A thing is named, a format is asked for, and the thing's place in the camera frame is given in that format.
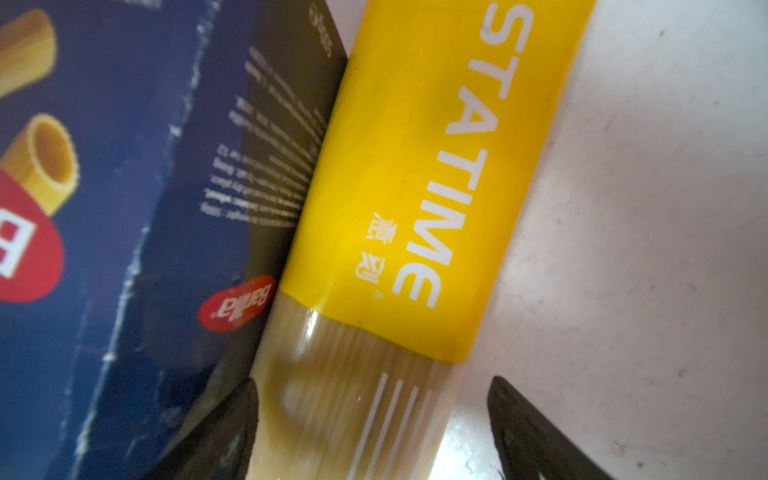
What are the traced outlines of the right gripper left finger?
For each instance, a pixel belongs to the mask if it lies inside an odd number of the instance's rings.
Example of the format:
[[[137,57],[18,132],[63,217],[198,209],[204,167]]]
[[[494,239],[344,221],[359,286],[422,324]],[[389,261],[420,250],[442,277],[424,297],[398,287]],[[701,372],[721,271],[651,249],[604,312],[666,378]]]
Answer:
[[[144,477],[245,479],[258,429],[258,411],[257,387],[247,378]]]

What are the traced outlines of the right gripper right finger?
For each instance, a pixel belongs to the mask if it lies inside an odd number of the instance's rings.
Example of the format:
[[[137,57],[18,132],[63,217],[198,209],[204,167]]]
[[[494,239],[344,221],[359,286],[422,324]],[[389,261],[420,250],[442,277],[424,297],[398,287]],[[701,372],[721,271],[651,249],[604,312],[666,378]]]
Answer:
[[[505,378],[492,379],[487,408],[505,479],[611,479]]]

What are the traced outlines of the blue Barilla rigatoni box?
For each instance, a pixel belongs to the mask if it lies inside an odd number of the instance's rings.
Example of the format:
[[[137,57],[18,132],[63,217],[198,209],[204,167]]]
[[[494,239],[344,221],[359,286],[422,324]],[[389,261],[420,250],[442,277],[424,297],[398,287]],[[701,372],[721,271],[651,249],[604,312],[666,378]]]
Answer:
[[[2,3],[3,478],[143,478],[246,379],[346,63],[324,1]]]

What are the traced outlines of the yellow Pastatime bag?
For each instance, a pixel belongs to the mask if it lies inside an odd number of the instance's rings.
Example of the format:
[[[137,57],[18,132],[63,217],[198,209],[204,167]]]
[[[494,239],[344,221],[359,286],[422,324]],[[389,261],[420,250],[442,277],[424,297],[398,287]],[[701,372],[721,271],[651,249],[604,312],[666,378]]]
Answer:
[[[251,479],[430,475],[590,1],[371,1],[251,371]]]

